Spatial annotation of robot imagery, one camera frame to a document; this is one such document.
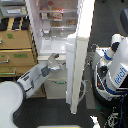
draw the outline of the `handle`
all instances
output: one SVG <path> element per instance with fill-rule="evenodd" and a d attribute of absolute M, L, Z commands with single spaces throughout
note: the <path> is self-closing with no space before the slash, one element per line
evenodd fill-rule
<path fill-rule="evenodd" d="M 14 71 L 14 72 L 3 72 L 3 73 L 0 73 L 0 75 L 15 75 L 16 74 L 16 71 Z"/>
<path fill-rule="evenodd" d="M 0 64 L 8 63 L 8 62 L 9 62 L 9 58 L 7 59 L 7 61 L 0 61 Z"/>

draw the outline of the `label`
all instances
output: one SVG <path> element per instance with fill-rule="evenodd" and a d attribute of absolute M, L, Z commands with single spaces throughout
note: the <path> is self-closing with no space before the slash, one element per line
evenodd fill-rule
<path fill-rule="evenodd" d="M 114 81 L 117 87 L 121 86 L 127 74 L 128 74 L 127 67 L 124 66 L 123 64 L 120 64 L 116 70 L 116 73 L 114 74 L 112 78 L 112 80 Z"/>
<path fill-rule="evenodd" d="M 22 54 L 13 54 L 14 58 L 28 58 L 27 54 L 22 53 Z"/>
<path fill-rule="evenodd" d="M 26 15 L 26 14 L 27 14 L 25 7 L 22 7 L 22 8 L 20 9 L 20 14 L 21 14 L 21 15 Z"/>
<path fill-rule="evenodd" d="M 9 39 L 13 39 L 13 35 L 12 34 L 7 34 Z"/>
<path fill-rule="evenodd" d="M 5 55 L 1 55 L 1 58 L 5 58 L 6 56 Z"/>

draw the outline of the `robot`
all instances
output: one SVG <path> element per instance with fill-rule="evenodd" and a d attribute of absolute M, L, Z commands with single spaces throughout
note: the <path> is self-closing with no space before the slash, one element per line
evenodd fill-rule
<path fill-rule="evenodd" d="M 120 20 L 128 34 L 128 10 L 120 14 Z M 114 34 L 111 46 L 96 48 L 92 69 L 94 70 L 94 94 L 107 106 L 114 106 L 128 90 L 128 37 Z"/>
<path fill-rule="evenodd" d="M 13 114 L 20 108 L 23 99 L 30 98 L 53 73 L 63 70 L 64 64 L 58 64 L 55 59 L 57 57 L 52 54 L 48 62 L 34 66 L 17 82 L 6 81 L 0 84 L 1 128 L 17 128 L 13 123 Z"/>

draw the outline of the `refrigerator shelf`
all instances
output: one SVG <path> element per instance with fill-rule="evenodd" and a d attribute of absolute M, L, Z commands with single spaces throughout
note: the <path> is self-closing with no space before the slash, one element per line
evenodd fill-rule
<path fill-rule="evenodd" d="M 39 55 L 45 54 L 66 54 L 65 41 L 62 40 L 43 40 Z"/>
<path fill-rule="evenodd" d="M 78 19 L 78 17 L 63 17 L 62 21 L 64 21 L 64 20 L 73 20 L 73 19 L 76 20 L 76 19 Z M 55 21 L 53 17 L 48 17 L 48 19 L 42 19 L 42 20 L 53 20 L 53 21 Z"/>
<path fill-rule="evenodd" d="M 63 9 L 63 10 L 40 10 L 38 13 L 73 13 L 77 9 Z"/>
<path fill-rule="evenodd" d="M 73 26 L 62 26 L 62 27 L 50 27 L 51 30 L 76 30 L 76 25 Z"/>

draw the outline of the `drawer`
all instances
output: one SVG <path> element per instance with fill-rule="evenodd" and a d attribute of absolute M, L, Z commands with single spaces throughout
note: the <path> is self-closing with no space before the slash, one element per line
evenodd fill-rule
<path fill-rule="evenodd" d="M 54 73 L 44 82 L 47 99 L 66 98 L 67 91 L 67 70 Z"/>
<path fill-rule="evenodd" d="M 0 66 L 35 65 L 31 49 L 0 50 Z"/>
<path fill-rule="evenodd" d="M 25 6 L 0 7 L 4 17 L 25 17 L 27 15 Z"/>
<path fill-rule="evenodd" d="M 0 49 L 31 48 L 28 31 L 3 31 L 0 32 Z"/>
<path fill-rule="evenodd" d="M 27 71 L 29 71 L 32 67 L 31 66 L 10 66 L 10 67 L 0 67 L 0 77 L 15 77 L 15 76 L 21 76 Z"/>
<path fill-rule="evenodd" d="M 65 99 L 67 84 L 66 80 L 47 80 L 44 82 L 47 99 Z"/>

